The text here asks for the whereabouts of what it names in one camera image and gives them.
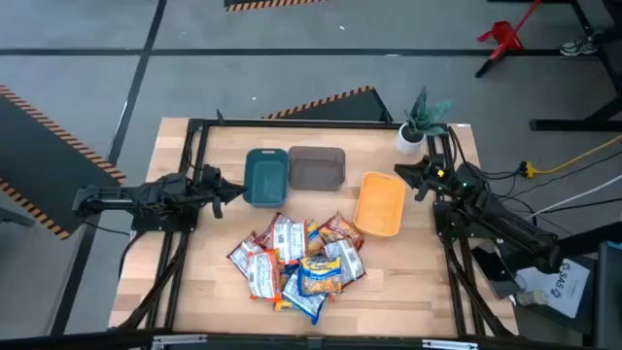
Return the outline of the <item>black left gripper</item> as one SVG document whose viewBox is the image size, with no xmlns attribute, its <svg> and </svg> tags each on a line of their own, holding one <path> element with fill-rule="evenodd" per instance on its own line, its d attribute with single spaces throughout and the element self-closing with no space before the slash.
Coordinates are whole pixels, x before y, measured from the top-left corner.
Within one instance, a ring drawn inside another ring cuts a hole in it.
<svg viewBox="0 0 622 350">
<path fill-rule="evenodd" d="M 221 170 L 209 164 L 204 164 L 200 176 L 200 188 L 209 197 L 212 210 L 216 219 L 223 217 L 222 206 L 224 202 L 231 202 L 236 197 L 243 195 L 247 188 L 243 185 L 230 183 L 223 180 Z"/>
</svg>

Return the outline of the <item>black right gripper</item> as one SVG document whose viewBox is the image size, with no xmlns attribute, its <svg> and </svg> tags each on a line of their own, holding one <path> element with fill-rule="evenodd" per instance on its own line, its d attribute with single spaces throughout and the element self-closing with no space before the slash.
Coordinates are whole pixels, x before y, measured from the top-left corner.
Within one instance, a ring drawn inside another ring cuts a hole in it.
<svg viewBox="0 0 622 350">
<path fill-rule="evenodd" d="M 423 201 L 428 191 L 439 195 L 449 192 L 443 155 L 423 156 L 413 164 L 396 163 L 394 171 L 410 188 L 418 189 L 415 194 L 417 201 Z"/>
</svg>

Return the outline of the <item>blue Maruchan noodle packet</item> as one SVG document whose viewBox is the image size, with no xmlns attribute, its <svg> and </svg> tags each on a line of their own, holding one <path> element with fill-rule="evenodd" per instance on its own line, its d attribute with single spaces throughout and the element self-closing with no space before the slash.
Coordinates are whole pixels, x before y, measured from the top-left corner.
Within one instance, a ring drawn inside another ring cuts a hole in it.
<svg viewBox="0 0 622 350">
<path fill-rule="evenodd" d="M 324 241 L 319 232 L 319 225 L 311 220 L 307 223 L 307 257 L 318 256 L 323 253 Z"/>
<path fill-rule="evenodd" d="M 303 296 L 299 290 L 298 272 L 293 273 L 288 279 L 282 295 L 290 301 L 297 309 L 310 318 L 313 325 L 317 325 L 323 304 L 327 299 L 327 294 L 317 294 L 309 297 Z"/>
<path fill-rule="evenodd" d="M 343 287 L 341 259 L 303 258 L 299 263 L 297 285 L 299 294 L 304 297 L 340 293 Z"/>
</svg>

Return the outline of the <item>snake plant in white pot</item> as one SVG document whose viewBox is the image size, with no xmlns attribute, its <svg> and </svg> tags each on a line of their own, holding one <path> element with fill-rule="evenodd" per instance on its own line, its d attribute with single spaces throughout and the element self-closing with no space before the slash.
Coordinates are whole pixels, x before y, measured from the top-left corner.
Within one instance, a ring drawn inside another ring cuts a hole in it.
<svg viewBox="0 0 622 350">
<path fill-rule="evenodd" d="M 451 110 L 453 103 L 438 101 L 428 103 L 426 87 L 419 91 L 409 111 L 405 112 L 406 122 L 397 132 L 396 146 L 405 154 L 416 152 L 429 138 L 447 133 L 447 126 L 441 121 Z"/>
</svg>

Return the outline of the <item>yellow-orange plastic bin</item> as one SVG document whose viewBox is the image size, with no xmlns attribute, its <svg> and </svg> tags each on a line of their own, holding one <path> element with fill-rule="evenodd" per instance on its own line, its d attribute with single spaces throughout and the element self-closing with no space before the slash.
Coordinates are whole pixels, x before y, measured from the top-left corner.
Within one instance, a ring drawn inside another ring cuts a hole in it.
<svg viewBox="0 0 622 350">
<path fill-rule="evenodd" d="M 392 237 L 398 234 L 406 186 L 399 178 L 367 172 L 357 203 L 354 225 L 362 233 Z"/>
</svg>

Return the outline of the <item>grey-brown plastic bin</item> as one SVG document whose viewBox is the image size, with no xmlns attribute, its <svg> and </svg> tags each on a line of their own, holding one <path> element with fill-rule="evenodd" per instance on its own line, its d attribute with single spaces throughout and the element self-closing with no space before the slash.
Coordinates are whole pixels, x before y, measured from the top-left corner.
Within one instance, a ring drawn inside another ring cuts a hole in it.
<svg viewBox="0 0 622 350">
<path fill-rule="evenodd" d="M 346 154 L 340 148 L 293 146 L 288 156 L 295 190 L 336 192 L 345 182 Z"/>
</svg>

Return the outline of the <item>black hazard-striped floor mat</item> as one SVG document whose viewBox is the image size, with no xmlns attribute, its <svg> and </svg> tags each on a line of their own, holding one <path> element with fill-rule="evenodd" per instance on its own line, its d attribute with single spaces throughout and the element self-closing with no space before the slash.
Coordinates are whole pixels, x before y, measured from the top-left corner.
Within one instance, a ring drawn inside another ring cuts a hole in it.
<svg viewBox="0 0 622 350">
<path fill-rule="evenodd" d="M 36 222 L 66 239 L 82 224 L 72 211 L 76 191 L 124 180 L 111 162 L 0 85 L 0 191 Z"/>
<path fill-rule="evenodd" d="M 392 123 L 394 120 L 373 86 L 358 87 L 282 111 L 265 120 Z"/>
<path fill-rule="evenodd" d="M 327 0 L 224 0 L 226 12 L 245 12 L 321 3 Z"/>
</svg>

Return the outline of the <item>red floor stand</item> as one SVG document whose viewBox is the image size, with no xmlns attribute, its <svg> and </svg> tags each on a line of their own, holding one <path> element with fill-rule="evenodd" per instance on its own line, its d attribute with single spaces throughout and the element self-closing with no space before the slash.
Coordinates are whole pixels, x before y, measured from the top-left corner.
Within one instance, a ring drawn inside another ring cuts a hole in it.
<svg viewBox="0 0 622 350">
<path fill-rule="evenodd" d="M 483 33 L 477 38 L 479 43 L 494 39 L 497 43 L 497 47 L 474 74 L 475 78 L 482 78 L 495 64 L 501 62 L 508 52 L 520 52 L 525 49 L 518 37 L 518 32 L 532 13 L 541 4 L 542 0 L 529 0 L 529 2 L 529 10 L 523 15 L 515 26 L 506 20 L 496 21 L 489 31 Z"/>
</svg>

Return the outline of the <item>small beige bottle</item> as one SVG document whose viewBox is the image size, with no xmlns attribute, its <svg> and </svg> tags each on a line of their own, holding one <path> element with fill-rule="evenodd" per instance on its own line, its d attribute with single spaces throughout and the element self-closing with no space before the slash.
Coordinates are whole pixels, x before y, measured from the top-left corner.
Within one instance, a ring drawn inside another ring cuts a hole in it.
<svg viewBox="0 0 622 350">
<path fill-rule="evenodd" d="M 519 291 L 515 299 L 522 306 L 548 304 L 548 297 L 543 290 Z"/>
</svg>

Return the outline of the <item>black front crossbeam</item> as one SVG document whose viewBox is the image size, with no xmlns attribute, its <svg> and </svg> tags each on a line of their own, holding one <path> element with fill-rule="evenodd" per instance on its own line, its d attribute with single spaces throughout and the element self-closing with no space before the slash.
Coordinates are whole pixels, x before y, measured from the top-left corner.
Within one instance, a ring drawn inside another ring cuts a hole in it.
<svg viewBox="0 0 622 350">
<path fill-rule="evenodd" d="M 205 343 L 173 345 L 168 350 L 431 350 L 423 339 L 477 343 L 479 350 L 604 350 L 528 340 L 521 337 L 467 335 L 457 338 L 188 333 L 167 329 L 121 330 L 0 339 L 0 350 L 150 350 L 157 335 L 206 334 Z"/>
</svg>

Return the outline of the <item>white printed paper sheet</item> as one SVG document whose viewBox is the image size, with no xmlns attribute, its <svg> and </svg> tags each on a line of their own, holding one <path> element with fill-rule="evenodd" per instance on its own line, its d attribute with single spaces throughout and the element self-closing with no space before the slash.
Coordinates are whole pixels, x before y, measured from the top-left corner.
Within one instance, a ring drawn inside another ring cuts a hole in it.
<svg viewBox="0 0 622 350">
<path fill-rule="evenodd" d="M 548 297 L 548 304 L 543 306 L 575 318 L 589 276 L 588 268 L 565 259 L 557 273 L 543 273 L 535 267 L 524 268 L 516 273 L 515 282 L 519 291 L 543 290 Z"/>
</svg>

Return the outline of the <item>black diagonal beam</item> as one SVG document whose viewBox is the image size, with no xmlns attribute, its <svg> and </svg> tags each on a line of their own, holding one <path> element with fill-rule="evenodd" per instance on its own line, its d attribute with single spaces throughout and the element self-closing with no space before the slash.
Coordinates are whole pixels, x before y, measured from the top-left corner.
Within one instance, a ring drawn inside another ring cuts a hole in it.
<svg viewBox="0 0 622 350">
<path fill-rule="evenodd" d="M 597 227 L 557 242 L 559 257 L 563 259 L 595 253 L 602 243 L 622 243 L 622 222 Z"/>
</svg>

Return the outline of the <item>person's shoe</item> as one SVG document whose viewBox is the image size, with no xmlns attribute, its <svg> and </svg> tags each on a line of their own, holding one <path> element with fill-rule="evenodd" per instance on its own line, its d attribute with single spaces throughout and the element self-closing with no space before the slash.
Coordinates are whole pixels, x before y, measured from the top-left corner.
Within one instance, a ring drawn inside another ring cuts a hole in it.
<svg viewBox="0 0 622 350">
<path fill-rule="evenodd" d="M 560 47 L 560 53 L 564 56 L 588 55 L 597 51 L 598 45 L 589 37 L 566 42 Z"/>
</svg>

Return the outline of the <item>black desk frame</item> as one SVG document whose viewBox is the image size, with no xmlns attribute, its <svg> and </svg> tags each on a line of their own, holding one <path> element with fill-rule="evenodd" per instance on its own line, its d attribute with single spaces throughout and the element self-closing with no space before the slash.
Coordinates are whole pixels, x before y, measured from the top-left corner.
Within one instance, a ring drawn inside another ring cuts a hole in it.
<svg viewBox="0 0 622 350">
<path fill-rule="evenodd" d="M 582 38 L 589 37 L 598 45 L 595 54 L 600 57 L 605 71 L 612 80 L 616 90 L 615 96 L 585 119 L 531 120 L 529 123 L 531 130 L 622 132 L 622 120 L 613 120 L 616 115 L 622 113 L 622 0 L 603 0 L 603 3 L 613 24 L 599 31 L 588 26 Z"/>
</svg>

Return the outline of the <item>silver metal bracket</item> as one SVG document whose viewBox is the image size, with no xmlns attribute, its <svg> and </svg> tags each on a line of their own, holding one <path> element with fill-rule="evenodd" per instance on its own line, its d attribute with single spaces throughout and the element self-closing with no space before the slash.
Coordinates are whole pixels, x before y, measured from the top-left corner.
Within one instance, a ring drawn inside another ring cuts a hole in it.
<svg viewBox="0 0 622 350">
<path fill-rule="evenodd" d="M 479 350 L 477 343 L 445 339 L 423 339 L 422 347 L 431 350 Z"/>
<path fill-rule="evenodd" d="M 168 334 L 154 337 L 150 350 L 168 350 L 173 345 L 205 343 L 206 334 Z"/>
</svg>

